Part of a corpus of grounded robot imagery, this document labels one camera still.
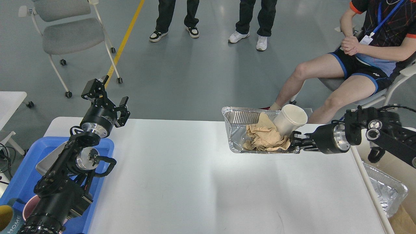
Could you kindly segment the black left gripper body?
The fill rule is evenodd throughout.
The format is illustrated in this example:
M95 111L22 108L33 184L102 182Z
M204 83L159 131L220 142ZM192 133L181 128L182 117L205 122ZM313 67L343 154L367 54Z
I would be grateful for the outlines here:
M83 117L80 127L85 132L93 132L100 138L106 138L110 135L116 118L115 112L102 106L91 105Z

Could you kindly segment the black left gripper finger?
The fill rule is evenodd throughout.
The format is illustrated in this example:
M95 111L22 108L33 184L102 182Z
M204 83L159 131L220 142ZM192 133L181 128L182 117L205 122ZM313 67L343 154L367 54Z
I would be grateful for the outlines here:
M121 127L121 126L125 126L129 116L130 116L130 112L127 109L127 102L129 100L128 96L125 96L121 99L120 104L117 108L115 108L115 112L120 112L120 116L119 118L116 119L116 122L114 124L114 126L116 128Z
M89 100L91 102L91 107L109 108L111 106L110 99L105 90L105 84L108 79L109 76L105 75L101 79L92 79L88 81L81 93L81 98Z

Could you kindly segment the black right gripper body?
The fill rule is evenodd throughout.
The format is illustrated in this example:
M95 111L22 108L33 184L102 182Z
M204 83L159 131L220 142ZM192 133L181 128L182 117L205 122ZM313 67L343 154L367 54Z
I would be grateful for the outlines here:
M319 126L314 131L314 143L316 148L324 154L345 153L351 146L346 139L343 123Z

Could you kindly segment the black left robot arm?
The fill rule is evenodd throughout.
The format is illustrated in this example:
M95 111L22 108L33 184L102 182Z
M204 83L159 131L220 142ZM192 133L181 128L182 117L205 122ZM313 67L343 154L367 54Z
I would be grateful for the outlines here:
M34 187L39 196L33 212L19 229L19 234L58 234L64 230L64 221L82 216L93 202L89 194L94 177L107 176L116 160L93 154L101 139L110 135L113 127L125 126L130 112L125 96L116 106L107 96L105 85L109 79L90 80L81 97L91 106L76 126L51 167Z

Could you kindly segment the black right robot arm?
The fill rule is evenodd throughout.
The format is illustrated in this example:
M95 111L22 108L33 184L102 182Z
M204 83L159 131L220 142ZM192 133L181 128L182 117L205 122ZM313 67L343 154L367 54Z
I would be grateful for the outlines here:
M402 126L398 113L401 105L386 105L381 108L363 108L346 111L342 120L332 120L312 133L293 131L288 150L319 151L324 154L347 152L351 146L361 144L362 129L370 142L368 160L377 163L389 152L401 161L415 167L416 133Z

